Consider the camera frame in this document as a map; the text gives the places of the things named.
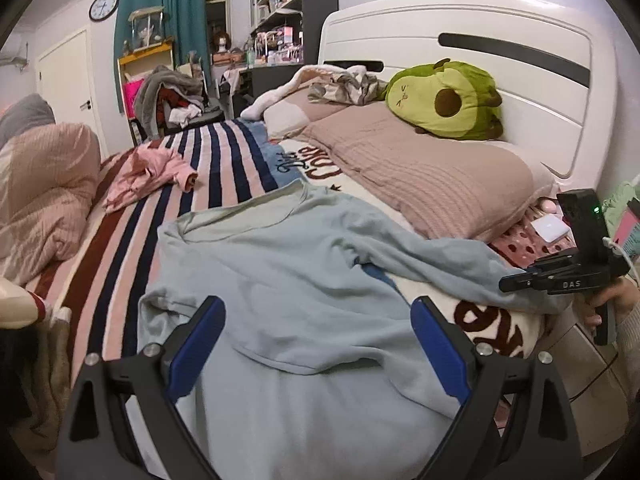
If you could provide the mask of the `right hand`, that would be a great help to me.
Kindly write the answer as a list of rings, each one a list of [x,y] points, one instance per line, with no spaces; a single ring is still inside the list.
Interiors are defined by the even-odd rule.
[[[598,290],[586,299],[585,305],[582,307],[582,314],[586,326],[593,332],[602,324],[600,314],[596,309],[610,304],[615,313],[617,323],[623,322],[626,316],[631,314],[634,307],[639,302],[639,289],[634,281],[630,278],[618,278],[608,287]]]

